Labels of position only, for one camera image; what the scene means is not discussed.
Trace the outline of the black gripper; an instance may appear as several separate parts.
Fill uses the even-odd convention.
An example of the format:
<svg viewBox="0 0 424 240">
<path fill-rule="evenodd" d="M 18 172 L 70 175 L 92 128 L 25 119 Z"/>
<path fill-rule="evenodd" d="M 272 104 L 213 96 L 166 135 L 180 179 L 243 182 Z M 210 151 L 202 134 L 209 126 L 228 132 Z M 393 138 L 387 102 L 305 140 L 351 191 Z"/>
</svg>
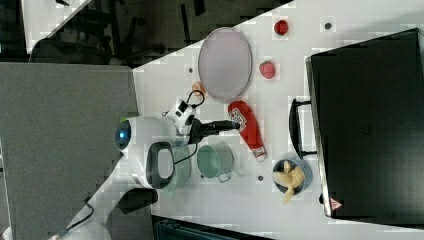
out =
<svg viewBox="0 0 424 240">
<path fill-rule="evenodd" d="M 212 123 L 213 128 L 210 124 L 203 124 L 200 120 L 194 119 L 189 135 L 189 144 L 197 144 L 202 141 L 203 138 L 209 136 L 212 130 L 215 132 L 239 130 L 240 124 L 230 120 L 214 121 Z"/>
</svg>

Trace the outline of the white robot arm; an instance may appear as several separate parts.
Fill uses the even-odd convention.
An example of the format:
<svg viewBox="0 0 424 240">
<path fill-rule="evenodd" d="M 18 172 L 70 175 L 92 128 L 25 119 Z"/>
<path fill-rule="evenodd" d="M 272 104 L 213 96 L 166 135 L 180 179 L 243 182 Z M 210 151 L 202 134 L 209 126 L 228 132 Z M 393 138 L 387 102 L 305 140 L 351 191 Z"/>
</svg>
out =
<svg viewBox="0 0 424 240">
<path fill-rule="evenodd" d="M 231 120 L 202 123 L 194 116 L 131 117 L 116 132 L 122 157 L 67 227 L 48 240 L 111 240 L 106 222 L 124 195 L 134 189 L 162 189 L 171 177 L 159 174 L 158 155 L 175 147 L 197 144 L 222 131 L 238 129 Z"/>
</svg>

